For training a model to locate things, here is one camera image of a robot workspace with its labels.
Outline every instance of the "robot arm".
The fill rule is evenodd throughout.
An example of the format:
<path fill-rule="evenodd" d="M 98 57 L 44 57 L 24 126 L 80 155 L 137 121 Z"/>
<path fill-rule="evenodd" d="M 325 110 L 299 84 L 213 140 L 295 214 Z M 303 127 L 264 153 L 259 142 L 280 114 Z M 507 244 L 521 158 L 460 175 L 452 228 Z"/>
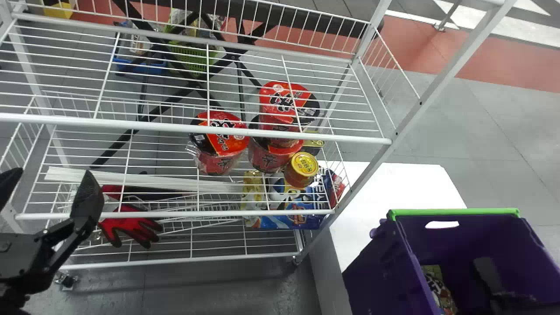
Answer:
<path fill-rule="evenodd" d="M 22 174 L 21 168 L 0 174 L 0 209 L 10 199 Z M 69 219 L 35 234 L 0 234 L 0 309 L 22 308 L 28 295 L 50 287 L 58 269 L 95 229 L 103 205 L 101 187 L 86 171 Z M 53 247 L 62 241 L 64 244 L 55 251 Z"/>

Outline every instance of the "red glove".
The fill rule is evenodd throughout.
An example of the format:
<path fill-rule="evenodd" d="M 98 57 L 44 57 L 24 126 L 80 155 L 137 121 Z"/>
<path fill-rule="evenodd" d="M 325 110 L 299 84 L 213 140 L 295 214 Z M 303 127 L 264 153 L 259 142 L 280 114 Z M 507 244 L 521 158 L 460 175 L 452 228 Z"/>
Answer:
<path fill-rule="evenodd" d="M 120 187 L 118 193 L 113 191 L 113 187 L 115 186 L 103 186 L 102 190 L 107 193 L 109 197 L 120 199 Z M 113 212 L 119 212 L 119 208 L 117 207 Z M 120 207 L 120 212 L 142 212 L 142 210 L 133 206 L 122 205 Z M 120 247 L 122 245 L 119 235 L 116 233 L 117 231 L 128 235 L 146 249 L 150 248 L 150 242 L 158 242 L 160 240 L 153 230 L 157 232 L 163 231 L 161 225 L 145 217 L 107 218 L 97 223 L 97 225 L 103 232 L 105 238 L 114 247 Z"/>

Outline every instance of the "crate handle hole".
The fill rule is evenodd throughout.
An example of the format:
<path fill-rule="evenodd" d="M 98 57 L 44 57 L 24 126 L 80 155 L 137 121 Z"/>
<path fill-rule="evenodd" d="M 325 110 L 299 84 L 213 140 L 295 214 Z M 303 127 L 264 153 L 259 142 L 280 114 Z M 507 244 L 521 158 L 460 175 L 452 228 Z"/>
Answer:
<path fill-rule="evenodd" d="M 424 226 L 426 229 L 451 229 L 459 226 L 459 221 L 430 221 Z"/>

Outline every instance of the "purple bin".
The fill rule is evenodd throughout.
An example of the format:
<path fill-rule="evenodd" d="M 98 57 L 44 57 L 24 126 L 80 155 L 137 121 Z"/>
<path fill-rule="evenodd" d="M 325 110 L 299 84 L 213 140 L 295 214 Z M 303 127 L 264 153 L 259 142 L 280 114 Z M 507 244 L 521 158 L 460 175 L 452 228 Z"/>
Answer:
<path fill-rule="evenodd" d="M 426 229 L 430 221 L 459 226 Z M 490 257 L 506 291 L 560 303 L 560 269 L 525 219 L 513 215 L 398 216 L 343 272 L 353 315 L 439 315 L 423 265 L 439 265 L 458 310 L 482 311 L 489 297 L 472 262 Z"/>

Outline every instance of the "white metal rack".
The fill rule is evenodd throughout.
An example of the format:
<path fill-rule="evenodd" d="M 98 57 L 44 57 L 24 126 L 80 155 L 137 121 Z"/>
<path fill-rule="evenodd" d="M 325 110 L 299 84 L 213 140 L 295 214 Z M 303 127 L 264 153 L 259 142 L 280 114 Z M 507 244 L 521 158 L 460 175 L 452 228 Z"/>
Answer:
<path fill-rule="evenodd" d="M 23 167 L 26 177 L 2 217 L 13 230 L 28 233 L 67 218 L 80 172 L 101 166 L 95 171 L 111 176 L 97 173 L 100 184 L 161 188 L 164 182 L 185 192 L 151 202 L 121 198 L 115 206 L 133 203 L 149 211 L 102 214 L 158 220 L 164 231 L 150 250 L 130 240 L 113 248 L 95 232 L 63 269 L 292 256 L 299 261 L 514 2 L 495 3 L 419 95 L 377 30 L 390 0 L 380 1 L 370 21 L 263 0 L 85 0 L 75 8 L 49 7 L 72 11 L 82 20 L 94 16 L 97 23 L 21 13 L 26 5 L 47 6 L 3 0 L 0 121 L 12 136 L 0 170 Z M 172 24 L 162 18 L 170 7 L 195 13 L 185 11 L 184 23 Z M 223 16 L 223 27 L 201 24 L 206 14 Z M 123 19 L 146 29 L 111 24 Z M 149 30 L 154 25 L 213 32 L 214 37 Z M 138 49 L 142 59 L 128 49 L 132 41 L 143 44 Z M 190 50 L 177 50 L 183 45 L 173 41 L 189 42 Z M 122 59 L 139 62 L 131 68 Z M 314 133 L 189 124 L 216 107 L 251 123 L 262 114 L 255 82 L 268 81 L 298 83 L 315 95 L 321 113 L 308 127 Z M 246 156 L 228 176 L 204 175 L 186 149 L 189 132 L 323 140 L 317 158 L 341 177 L 344 195 L 328 209 L 242 210 L 243 178 L 253 169 Z M 346 143 L 376 152 L 355 183 L 344 169 L 341 147 Z M 189 180 L 188 189 L 182 180 Z M 298 230 L 249 229 L 243 221 L 250 215 L 300 214 L 328 216 L 310 239 Z"/>

